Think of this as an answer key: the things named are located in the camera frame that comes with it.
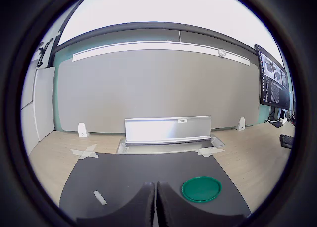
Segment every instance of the white ceiling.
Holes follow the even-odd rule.
[[[149,21],[207,28],[252,48],[257,43],[283,65],[268,29],[237,0],[84,0],[68,21],[58,45],[97,28]]]

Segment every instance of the green lid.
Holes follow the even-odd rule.
[[[214,200],[221,192],[221,183],[208,176],[199,176],[187,180],[182,187],[184,197],[196,203]]]

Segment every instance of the tape on floor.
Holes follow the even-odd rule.
[[[99,202],[102,204],[102,205],[106,205],[106,201],[104,200],[103,196],[100,195],[100,193],[98,191],[94,191],[94,195],[95,197],[97,198],[97,200],[99,200]]]
[[[74,155],[78,155],[80,156],[79,159],[84,159],[86,157],[92,157],[92,158],[98,158],[98,155],[93,152],[94,149],[96,148],[97,144],[93,144],[91,146],[89,146],[85,151],[81,151],[81,150],[76,150],[76,149],[70,149]]]
[[[203,155],[204,157],[209,157],[213,153],[220,153],[224,152],[223,149],[218,149],[218,148],[202,148],[202,149],[197,149],[195,152],[198,153],[198,155]]]

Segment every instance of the computer monitor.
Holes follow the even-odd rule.
[[[260,104],[289,110],[286,70],[266,50],[255,44],[260,70]]]

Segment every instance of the dark gray mat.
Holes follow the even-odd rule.
[[[212,176],[222,184],[221,194],[208,203],[193,206],[214,214],[248,216],[250,210],[229,176],[213,156],[196,152],[124,155],[98,153],[98,158],[78,160],[71,172],[59,207],[72,219],[94,218],[127,204],[144,182],[167,181],[180,196],[183,183],[195,176]],[[106,200],[101,205],[93,192]]]

